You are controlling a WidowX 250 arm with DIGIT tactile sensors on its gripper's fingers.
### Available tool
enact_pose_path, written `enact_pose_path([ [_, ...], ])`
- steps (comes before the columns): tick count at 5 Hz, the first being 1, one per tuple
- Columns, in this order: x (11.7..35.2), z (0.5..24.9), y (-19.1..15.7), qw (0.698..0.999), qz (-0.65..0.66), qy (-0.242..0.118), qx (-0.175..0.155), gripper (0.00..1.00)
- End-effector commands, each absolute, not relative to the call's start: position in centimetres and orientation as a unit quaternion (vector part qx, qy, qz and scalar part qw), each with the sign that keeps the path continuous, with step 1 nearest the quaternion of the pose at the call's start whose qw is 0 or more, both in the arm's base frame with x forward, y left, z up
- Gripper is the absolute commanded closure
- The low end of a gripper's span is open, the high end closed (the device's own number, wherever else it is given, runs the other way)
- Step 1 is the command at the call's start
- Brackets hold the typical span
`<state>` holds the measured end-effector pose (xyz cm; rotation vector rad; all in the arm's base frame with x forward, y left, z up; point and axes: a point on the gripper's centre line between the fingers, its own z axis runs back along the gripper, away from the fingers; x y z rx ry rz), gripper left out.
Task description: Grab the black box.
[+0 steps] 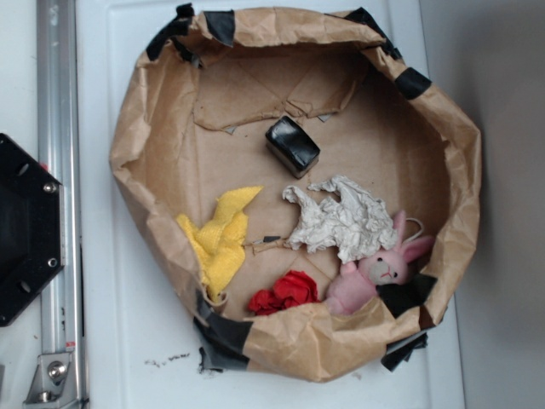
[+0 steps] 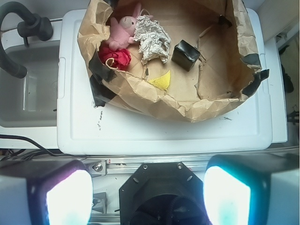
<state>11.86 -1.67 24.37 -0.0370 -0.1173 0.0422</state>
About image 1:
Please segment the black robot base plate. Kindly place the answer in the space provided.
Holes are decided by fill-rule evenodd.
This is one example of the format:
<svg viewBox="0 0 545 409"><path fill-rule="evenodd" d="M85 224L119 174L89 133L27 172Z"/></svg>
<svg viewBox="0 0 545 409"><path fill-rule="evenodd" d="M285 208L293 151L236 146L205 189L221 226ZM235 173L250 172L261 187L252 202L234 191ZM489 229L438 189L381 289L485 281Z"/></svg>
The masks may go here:
<svg viewBox="0 0 545 409"><path fill-rule="evenodd" d="M62 185L1 134L1 326L11 325L63 267Z"/></svg>

